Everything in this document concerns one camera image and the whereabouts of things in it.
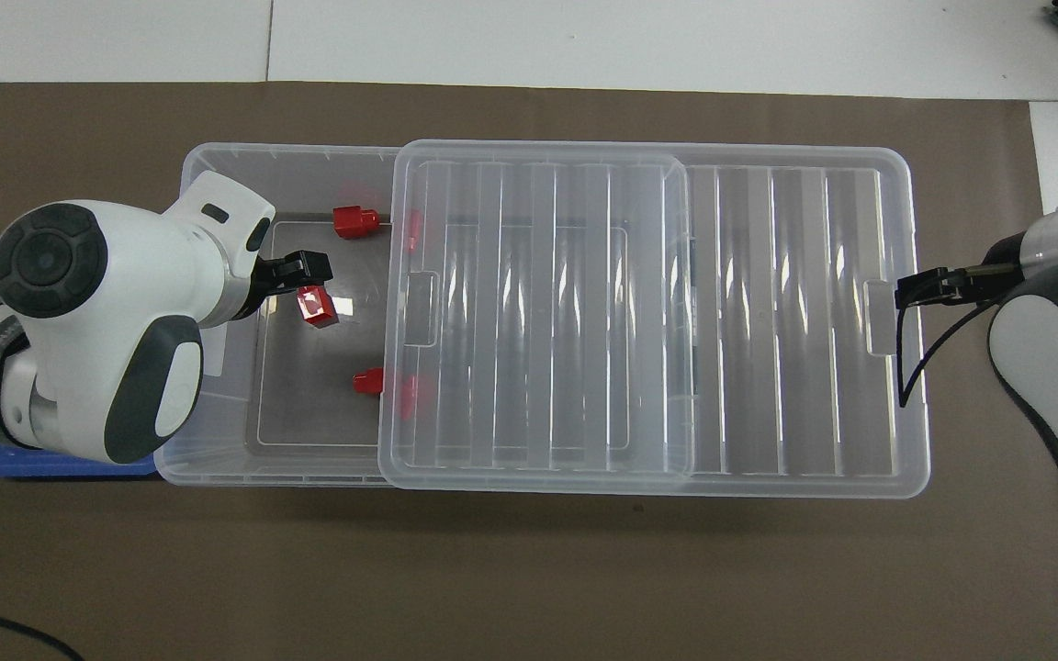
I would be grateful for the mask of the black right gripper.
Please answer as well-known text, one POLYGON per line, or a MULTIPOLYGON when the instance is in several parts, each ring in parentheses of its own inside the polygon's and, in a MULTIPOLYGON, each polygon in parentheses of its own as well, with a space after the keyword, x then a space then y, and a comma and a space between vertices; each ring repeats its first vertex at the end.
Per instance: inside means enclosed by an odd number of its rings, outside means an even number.
POLYGON ((927 269, 902 277, 895 284, 895 308, 945 305, 950 298, 953 302, 983 302, 1003 296, 1025 280, 1020 260, 1024 238, 1024 234, 1013 234, 999 240, 988 247, 981 263, 954 269, 948 280, 949 268, 927 269), (949 287, 943 287, 945 280, 949 287))

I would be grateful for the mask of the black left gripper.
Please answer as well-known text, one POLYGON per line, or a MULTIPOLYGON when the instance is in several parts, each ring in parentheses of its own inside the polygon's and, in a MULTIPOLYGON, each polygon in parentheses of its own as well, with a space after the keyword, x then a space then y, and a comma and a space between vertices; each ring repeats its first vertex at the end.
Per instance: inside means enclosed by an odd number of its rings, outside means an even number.
POLYGON ((300 287, 322 286, 331 279, 332 267, 326 252, 300 250, 282 258, 256 258, 238 319, 251 317, 266 298, 293 293, 300 287))

